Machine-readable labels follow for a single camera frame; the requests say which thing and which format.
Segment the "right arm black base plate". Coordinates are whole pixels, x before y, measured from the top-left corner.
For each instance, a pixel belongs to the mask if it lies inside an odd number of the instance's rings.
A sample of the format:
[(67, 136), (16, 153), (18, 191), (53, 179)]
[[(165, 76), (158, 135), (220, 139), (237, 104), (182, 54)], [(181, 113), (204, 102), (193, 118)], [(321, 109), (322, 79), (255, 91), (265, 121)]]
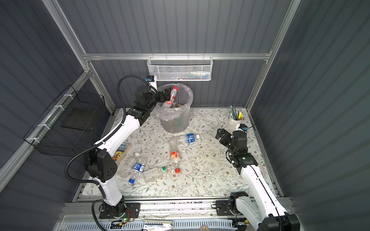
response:
[(239, 211), (236, 208), (233, 200), (216, 200), (215, 209), (218, 216), (232, 216), (237, 215)]

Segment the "water bottle blue label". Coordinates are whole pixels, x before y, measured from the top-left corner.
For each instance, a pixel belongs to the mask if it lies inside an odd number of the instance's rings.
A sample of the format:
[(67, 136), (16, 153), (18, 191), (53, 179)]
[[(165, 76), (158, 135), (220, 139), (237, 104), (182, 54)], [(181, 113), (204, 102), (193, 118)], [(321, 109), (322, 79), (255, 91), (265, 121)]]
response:
[(146, 158), (139, 153), (128, 157), (119, 171), (119, 176), (128, 179), (128, 183), (134, 186), (145, 170)]

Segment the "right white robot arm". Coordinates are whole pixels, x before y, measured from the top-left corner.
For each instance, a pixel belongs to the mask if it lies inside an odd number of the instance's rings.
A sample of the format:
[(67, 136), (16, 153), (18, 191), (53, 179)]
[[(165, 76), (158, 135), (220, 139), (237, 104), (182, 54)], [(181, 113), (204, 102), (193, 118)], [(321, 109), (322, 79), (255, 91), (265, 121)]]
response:
[(295, 214), (281, 205), (267, 185), (255, 158), (248, 152), (247, 134), (218, 129), (215, 138), (226, 147), (226, 159), (247, 182), (255, 204), (246, 192), (231, 193), (228, 206), (232, 213), (241, 213), (256, 231), (299, 231)]

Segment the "square clear bottle green cap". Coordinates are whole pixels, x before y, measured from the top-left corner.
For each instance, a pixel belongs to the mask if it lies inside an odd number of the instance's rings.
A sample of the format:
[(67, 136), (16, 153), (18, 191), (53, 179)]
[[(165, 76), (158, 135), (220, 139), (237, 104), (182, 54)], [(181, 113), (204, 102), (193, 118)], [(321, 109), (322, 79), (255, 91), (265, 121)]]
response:
[(145, 170), (143, 173), (144, 181), (146, 183), (149, 183), (149, 182), (161, 179), (170, 171), (171, 171), (170, 165), (154, 167), (154, 168)]

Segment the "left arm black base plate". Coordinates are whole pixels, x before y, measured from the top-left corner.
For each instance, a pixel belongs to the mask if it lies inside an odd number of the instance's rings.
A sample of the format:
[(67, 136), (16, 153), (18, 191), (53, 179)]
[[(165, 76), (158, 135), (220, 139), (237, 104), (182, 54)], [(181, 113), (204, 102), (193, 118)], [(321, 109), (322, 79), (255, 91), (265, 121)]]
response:
[(99, 218), (100, 219), (124, 219), (132, 218), (135, 219), (140, 213), (140, 203), (119, 203), (117, 206), (110, 206), (107, 203), (99, 207)]

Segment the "clear bottle red label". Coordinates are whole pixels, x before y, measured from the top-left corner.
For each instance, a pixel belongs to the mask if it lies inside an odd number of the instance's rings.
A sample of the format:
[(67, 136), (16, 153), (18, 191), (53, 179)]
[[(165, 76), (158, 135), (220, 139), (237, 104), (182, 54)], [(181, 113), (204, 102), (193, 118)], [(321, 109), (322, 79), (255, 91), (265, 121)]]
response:
[(170, 148), (170, 162), (172, 164), (172, 167), (174, 169), (174, 172), (180, 173), (180, 161), (181, 161), (181, 156), (180, 156), (180, 151), (178, 147), (178, 143), (176, 139), (170, 139), (169, 141), (169, 148)]

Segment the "clear bottle blue label top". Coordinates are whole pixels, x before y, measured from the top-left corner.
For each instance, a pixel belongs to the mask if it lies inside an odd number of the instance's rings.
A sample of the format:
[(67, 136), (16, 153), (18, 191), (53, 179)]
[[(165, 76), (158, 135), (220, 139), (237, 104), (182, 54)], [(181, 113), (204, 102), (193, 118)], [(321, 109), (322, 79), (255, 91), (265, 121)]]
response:
[(189, 134), (185, 134), (185, 135), (180, 135), (180, 136), (173, 137), (173, 139), (178, 144), (193, 144), (197, 140), (200, 139), (200, 135), (199, 134), (189, 133)]

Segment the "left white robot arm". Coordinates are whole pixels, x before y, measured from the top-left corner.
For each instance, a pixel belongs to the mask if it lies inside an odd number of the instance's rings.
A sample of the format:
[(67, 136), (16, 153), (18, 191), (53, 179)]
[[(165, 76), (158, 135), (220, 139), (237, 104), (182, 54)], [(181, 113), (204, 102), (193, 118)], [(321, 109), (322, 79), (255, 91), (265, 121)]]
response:
[(103, 201), (110, 207), (123, 202), (123, 196), (115, 179), (118, 170), (116, 152), (122, 143), (149, 118), (158, 103), (171, 100), (171, 88), (155, 91), (143, 85), (135, 91), (135, 102), (126, 112), (122, 121), (104, 138), (95, 143), (96, 147), (84, 154), (85, 168), (97, 184)]

